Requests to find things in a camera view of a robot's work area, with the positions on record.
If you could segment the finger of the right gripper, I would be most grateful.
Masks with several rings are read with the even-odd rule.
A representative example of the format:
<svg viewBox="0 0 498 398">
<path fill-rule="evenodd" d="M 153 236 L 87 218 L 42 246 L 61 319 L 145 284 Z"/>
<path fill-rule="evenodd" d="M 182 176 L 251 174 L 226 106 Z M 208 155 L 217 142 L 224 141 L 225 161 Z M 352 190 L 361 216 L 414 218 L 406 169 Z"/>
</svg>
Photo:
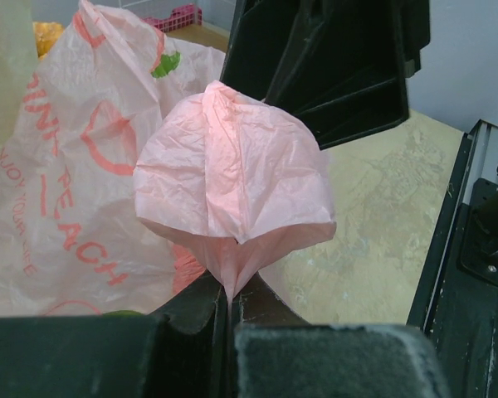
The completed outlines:
<svg viewBox="0 0 498 398">
<path fill-rule="evenodd" d="M 239 1 L 221 79 L 302 121 L 323 149 L 408 120 L 428 0 Z"/>
</svg>

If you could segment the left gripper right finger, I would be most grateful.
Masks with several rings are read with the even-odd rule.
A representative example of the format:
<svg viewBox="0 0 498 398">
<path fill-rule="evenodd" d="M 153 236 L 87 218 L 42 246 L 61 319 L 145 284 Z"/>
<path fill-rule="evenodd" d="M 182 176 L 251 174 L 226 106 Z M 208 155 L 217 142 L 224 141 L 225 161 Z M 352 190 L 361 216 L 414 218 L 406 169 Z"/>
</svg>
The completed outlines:
<svg viewBox="0 0 498 398">
<path fill-rule="evenodd" d="M 232 303 L 237 397 L 448 397 L 432 344 L 415 327 L 310 324 L 254 276 Z"/>
</svg>

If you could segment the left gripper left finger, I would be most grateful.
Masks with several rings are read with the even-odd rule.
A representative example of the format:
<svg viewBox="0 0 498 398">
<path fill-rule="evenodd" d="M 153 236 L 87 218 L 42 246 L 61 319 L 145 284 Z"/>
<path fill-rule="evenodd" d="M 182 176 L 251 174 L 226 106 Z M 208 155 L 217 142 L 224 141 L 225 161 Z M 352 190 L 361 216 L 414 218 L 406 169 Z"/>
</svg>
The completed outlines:
<svg viewBox="0 0 498 398">
<path fill-rule="evenodd" d="M 147 315 L 0 318 L 0 397 L 218 397 L 226 312 L 203 274 Z"/>
</svg>

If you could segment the pink plastic grocery bag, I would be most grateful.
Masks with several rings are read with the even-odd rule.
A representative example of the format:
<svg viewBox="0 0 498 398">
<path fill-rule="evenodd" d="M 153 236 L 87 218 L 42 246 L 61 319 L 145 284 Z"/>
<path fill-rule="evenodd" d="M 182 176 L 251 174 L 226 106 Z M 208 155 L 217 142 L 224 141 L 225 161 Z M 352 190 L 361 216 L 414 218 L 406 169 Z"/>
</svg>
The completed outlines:
<svg viewBox="0 0 498 398">
<path fill-rule="evenodd" d="M 196 268 L 232 298 L 334 237 L 313 134 L 223 84 L 223 58 L 80 2 L 0 152 L 0 317 L 147 313 Z"/>
</svg>

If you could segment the cream canvas tote bag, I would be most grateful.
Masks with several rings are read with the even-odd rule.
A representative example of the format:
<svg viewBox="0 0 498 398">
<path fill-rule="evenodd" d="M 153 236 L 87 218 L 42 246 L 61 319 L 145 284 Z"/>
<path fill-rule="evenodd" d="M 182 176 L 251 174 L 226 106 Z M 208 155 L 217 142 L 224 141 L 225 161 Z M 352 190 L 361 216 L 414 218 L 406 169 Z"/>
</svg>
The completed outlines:
<svg viewBox="0 0 498 398">
<path fill-rule="evenodd" d="M 14 129 L 37 62 L 31 3 L 0 0 L 0 146 Z"/>
</svg>

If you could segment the small pink basket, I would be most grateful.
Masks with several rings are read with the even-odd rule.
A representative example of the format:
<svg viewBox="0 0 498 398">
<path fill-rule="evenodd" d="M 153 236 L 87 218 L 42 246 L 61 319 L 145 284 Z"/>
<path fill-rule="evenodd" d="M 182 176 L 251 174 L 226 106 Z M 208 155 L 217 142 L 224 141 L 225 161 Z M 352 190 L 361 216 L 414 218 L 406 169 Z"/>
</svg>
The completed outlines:
<svg viewBox="0 0 498 398">
<path fill-rule="evenodd" d="M 174 8 L 166 18 L 146 17 L 144 21 L 167 33 L 190 25 L 201 25 L 202 19 L 202 10 L 195 4 L 190 3 Z"/>
</svg>

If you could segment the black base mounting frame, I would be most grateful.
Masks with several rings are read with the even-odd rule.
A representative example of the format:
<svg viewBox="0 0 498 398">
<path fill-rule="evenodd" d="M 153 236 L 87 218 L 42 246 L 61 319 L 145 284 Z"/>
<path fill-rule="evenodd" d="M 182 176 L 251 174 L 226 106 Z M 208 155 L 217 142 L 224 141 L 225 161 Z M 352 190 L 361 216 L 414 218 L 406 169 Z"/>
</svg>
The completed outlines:
<svg viewBox="0 0 498 398">
<path fill-rule="evenodd" d="M 464 133 L 407 323 L 454 397 L 498 397 L 498 126 Z"/>
</svg>

